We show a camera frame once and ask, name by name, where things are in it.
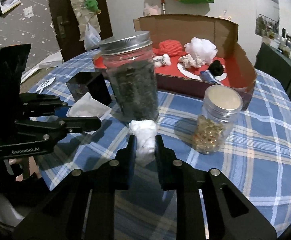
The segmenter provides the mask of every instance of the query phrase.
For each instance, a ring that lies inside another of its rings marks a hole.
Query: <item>coral piece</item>
[[[180,57],[179,62],[183,63],[185,68],[200,68],[202,66],[202,60],[199,57],[196,57],[196,59],[193,59],[190,54]]]

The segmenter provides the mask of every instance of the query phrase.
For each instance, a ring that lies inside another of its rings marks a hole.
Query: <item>paper on wall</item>
[[[34,16],[33,11],[32,11],[32,6],[29,6],[27,8],[24,8],[23,9],[23,14],[27,18],[31,18],[32,16]]]

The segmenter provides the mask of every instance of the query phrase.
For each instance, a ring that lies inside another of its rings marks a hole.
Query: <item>door lock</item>
[[[66,37],[66,31],[65,31],[64,26],[69,25],[70,21],[68,21],[68,20],[63,21],[62,16],[58,16],[57,23],[58,23],[60,38],[64,39]]]

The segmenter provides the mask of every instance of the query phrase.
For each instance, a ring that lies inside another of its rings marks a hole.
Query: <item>cardboard box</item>
[[[242,109],[247,109],[257,75],[245,51],[237,43],[239,28],[237,24],[207,16],[168,14],[141,17],[134,20],[134,27],[136,31],[150,32],[154,48],[158,48],[159,43],[165,40],[177,40],[182,45],[189,43],[193,37],[210,40],[218,49],[216,58],[224,59],[228,77],[226,85],[237,90],[243,99]],[[96,55],[95,65],[101,66],[101,60],[100,55]],[[204,98],[205,90],[213,85],[184,76],[176,64],[156,68],[155,72],[158,88],[161,90]]]

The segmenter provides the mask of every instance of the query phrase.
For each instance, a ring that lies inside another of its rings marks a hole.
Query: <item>white tissue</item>
[[[131,121],[129,129],[137,138],[136,163],[144,167],[155,159],[155,136],[157,125],[154,121]]]
[[[108,116],[111,112],[111,108],[105,106],[99,101],[92,98],[91,94],[87,92],[83,97],[81,97],[74,105],[68,110],[67,117],[87,117],[96,116],[101,121]],[[96,131],[86,132],[88,134],[93,134]]]

